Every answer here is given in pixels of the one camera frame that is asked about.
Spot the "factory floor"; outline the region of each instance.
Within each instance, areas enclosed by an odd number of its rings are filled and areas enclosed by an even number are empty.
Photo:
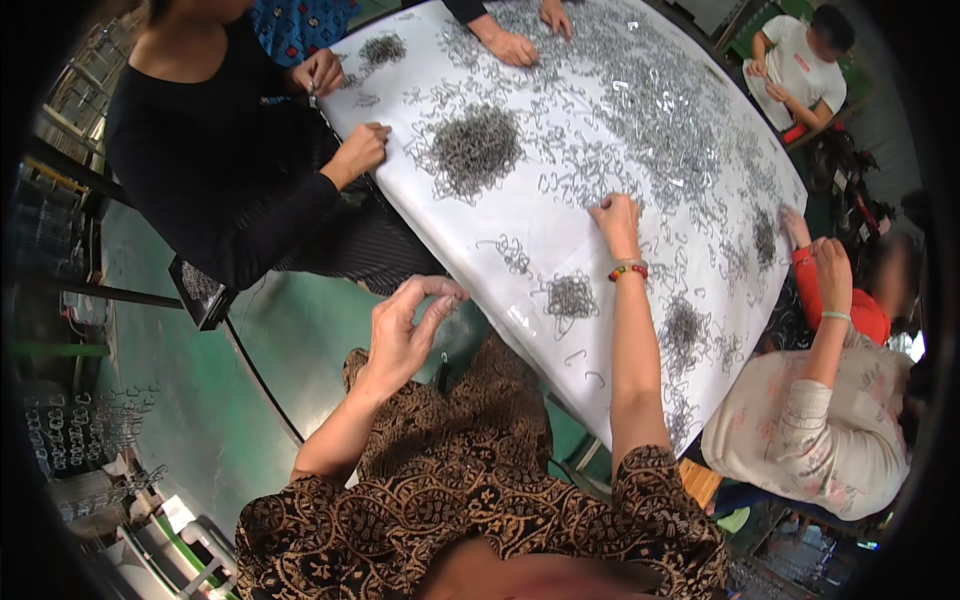
[[[398,5],[365,0],[351,27]],[[810,213],[827,212],[815,208]],[[811,230],[821,227],[811,222]],[[112,204],[103,227],[106,285],[161,296],[177,295],[167,268],[174,253],[135,210]],[[368,346],[374,295],[341,279],[270,273],[242,293],[229,317],[267,386],[302,435],[324,421],[343,397],[341,368],[352,348]],[[468,364],[487,328],[472,305],[463,305],[438,332],[435,350],[417,380],[426,381],[446,352],[454,373]],[[185,311],[126,302],[114,304],[99,391],[146,389],[159,384],[145,415],[137,453],[147,469],[166,465],[159,484],[178,494],[197,515],[208,516],[228,537],[250,500],[287,483],[296,447],[238,363],[222,330],[197,331]],[[586,432],[547,402],[555,459],[576,464],[591,442]],[[588,473],[610,475],[601,449]],[[562,475],[551,466],[551,472]]]

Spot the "white t-shirt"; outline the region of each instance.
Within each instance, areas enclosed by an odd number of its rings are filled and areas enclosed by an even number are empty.
[[[774,44],[767,54],[770,81],[781,85],[804,106],[814,108],[823,100],[836,114],[847,98],[847,82],[840,72],[840,65],[813,56],[806,43],[806,26],[794,17],[782,14],[767,21],[763,33]],[[750,93],[778,131],[790,129],[793,118],[783,103],[767,95],[763,79],[747,74],[747,66],[753,61],[748,59],[743,63],[743,75]]]

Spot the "paisley print fabric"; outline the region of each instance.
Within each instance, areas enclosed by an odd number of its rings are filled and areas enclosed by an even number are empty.
[[[361,350],[348,357],[348,390],[366,360]],[[504,560],[550,552],[646,564],[665,576],[664,597],[708,598],[722,583],[722,536],[684,491],[671,452],[630,452],[611,506],[546,473],[550,441],[537,376],[488,336],[449,396],[408,383],[380,409],[359,484],[306,477],[247,506],[239,591],[408,598],[433,557],[466,536],[483,536]]]

